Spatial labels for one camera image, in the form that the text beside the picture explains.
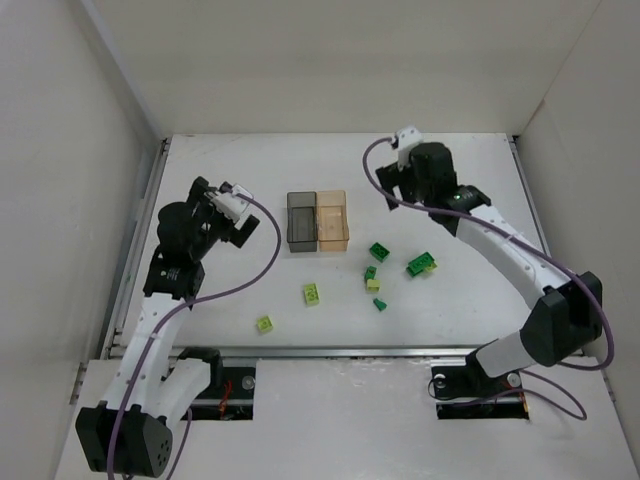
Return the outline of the dark green square lego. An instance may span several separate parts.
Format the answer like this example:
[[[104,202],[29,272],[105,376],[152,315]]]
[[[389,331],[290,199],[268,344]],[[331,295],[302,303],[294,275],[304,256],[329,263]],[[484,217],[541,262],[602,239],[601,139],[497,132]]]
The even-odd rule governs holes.
[[[375,242],[369,248],[369,252],[379,262],[385,262],[390,255],[390,251],[379,242]]]

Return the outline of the lime green small lego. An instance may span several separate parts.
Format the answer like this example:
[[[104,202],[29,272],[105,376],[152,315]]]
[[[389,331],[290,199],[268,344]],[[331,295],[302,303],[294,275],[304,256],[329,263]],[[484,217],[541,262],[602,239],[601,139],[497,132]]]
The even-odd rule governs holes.
[[[256,327],[260,334],[266,334],[273,330],[274,325],[269,316],[263,316],[257,320]]]

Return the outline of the lime green 2x3 lego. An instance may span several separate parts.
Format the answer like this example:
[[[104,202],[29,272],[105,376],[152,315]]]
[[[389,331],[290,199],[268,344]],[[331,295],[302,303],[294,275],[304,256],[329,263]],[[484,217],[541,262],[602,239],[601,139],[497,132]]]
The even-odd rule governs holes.
[[[304,285],[303,295],[306,306],[315,306],[320,302],[319,290],[315,283]]]

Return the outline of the pale yellow-green small lego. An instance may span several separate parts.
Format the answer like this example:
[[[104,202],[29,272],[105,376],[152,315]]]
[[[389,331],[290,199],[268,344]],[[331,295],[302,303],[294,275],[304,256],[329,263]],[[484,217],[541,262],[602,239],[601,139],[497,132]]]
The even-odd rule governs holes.
[[[381,283],[378,279],[370,278],[366,280],[366,290],[370,293],[375,293],[380,290]]]

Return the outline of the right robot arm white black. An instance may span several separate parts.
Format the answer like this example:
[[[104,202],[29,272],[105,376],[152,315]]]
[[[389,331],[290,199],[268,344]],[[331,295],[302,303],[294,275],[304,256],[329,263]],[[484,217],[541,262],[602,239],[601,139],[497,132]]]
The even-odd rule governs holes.
[[[567,357],[610,329],[602,283],[578,275],[536,249],[503,218],[490,198],[457,179],[452,153],[415,130],[387,139],[395,162],[368,171],[389,209],[425,211],[454,238],[484,257],[519,292],[529,308],[522,327],[472,351],[461,366],[432,370],[436,399],[462,405],[487,402],[521,389],[525,369],[564,364]]]

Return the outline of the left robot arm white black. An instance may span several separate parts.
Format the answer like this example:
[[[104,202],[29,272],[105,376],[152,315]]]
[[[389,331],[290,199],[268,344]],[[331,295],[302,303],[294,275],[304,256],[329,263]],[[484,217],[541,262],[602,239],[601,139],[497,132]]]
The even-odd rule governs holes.
[[[174,429],[210,384],[219,355],[195,348],[175,364],[170,353],[205,277],[217,242],[240,248],[259,221],[239,184],[196,178],[184,201],[158,213],[158,244],[143,286],[136,328],[105,394],[83,407],[75,429],[88,466],[109,476],[158,478],[172,454]]]

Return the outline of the grey transparent container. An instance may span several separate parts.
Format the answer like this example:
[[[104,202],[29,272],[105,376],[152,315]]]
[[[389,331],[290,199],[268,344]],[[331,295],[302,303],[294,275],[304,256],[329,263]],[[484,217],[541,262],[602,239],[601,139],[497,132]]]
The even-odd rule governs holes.
[[[286,195],[287,243],[291,253],[317,251],[316,201],[313,191],[288,192]]]

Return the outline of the orange transparent container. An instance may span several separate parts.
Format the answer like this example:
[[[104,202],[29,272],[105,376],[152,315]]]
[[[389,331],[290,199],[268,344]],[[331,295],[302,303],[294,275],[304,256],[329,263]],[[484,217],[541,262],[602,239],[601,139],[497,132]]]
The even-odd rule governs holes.
[[[345,252],[349,243],[346,192],[316,193],[319,249],[322,252]]]

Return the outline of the lime lego under long lego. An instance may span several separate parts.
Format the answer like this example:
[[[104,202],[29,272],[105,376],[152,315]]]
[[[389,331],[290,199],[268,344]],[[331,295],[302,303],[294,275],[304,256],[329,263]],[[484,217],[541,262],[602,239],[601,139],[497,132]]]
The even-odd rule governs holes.
[[[428,272],[428,273],[433,272],[437,267],[438,265],[436,264],[436,262],[432,261],[426,265],[425,272]]]

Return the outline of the dark green long lego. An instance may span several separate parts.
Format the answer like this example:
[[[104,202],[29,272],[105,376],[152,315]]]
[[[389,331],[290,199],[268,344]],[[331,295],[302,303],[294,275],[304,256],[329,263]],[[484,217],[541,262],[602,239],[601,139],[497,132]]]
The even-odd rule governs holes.
[[[425,272],[425,267],[430,262],[435,261],[429,252],[424,252],[413,260],[409,261],[406,266],[406,272],[413,278]]]

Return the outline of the small dark green lego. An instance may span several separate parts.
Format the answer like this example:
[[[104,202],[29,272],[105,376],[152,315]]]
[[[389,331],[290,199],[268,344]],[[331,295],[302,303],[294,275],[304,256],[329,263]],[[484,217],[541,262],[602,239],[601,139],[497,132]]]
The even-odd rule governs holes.
[[[365,280],[375,279],[376,278],[376,272],[377,272],[377,268],[375,266],[369,266],[365,270],[364,279]]]

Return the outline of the dark green sloped lego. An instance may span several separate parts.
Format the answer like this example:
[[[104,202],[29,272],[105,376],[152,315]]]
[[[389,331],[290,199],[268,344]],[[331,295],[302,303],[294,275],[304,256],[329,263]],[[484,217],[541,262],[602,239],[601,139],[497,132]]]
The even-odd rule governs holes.
[[[379,311],[384,311],[387,308],[387,304],[384,301],[382,301],[382,300],[380,300],[378,298],[375,298],[373,300],[373,304],[376,306],[376,308]]]

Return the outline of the aluminium front rail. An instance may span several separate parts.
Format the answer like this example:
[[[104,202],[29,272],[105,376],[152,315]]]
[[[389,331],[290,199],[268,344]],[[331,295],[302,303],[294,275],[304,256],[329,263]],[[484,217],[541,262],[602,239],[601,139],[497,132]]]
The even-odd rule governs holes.
[[[475,346],[214,346],[226,358],[418,358],[418,357],[464,357]]]

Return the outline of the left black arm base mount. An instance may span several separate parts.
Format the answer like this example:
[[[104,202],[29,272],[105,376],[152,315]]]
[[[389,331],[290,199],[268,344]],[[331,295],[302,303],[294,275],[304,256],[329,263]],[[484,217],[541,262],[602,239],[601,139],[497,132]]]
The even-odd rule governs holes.
[[[250,421],[254,416],[256,368],[232,366],[223,369],[191,404],[194,421]]]

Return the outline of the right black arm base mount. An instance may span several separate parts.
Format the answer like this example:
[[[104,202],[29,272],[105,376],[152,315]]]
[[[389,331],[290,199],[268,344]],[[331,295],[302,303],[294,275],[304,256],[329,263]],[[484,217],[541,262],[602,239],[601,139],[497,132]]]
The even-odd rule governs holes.
[[[439,420],[528,420],[522,379],[512,371],[487,377],[467,365],[436,364],[428,384]]]

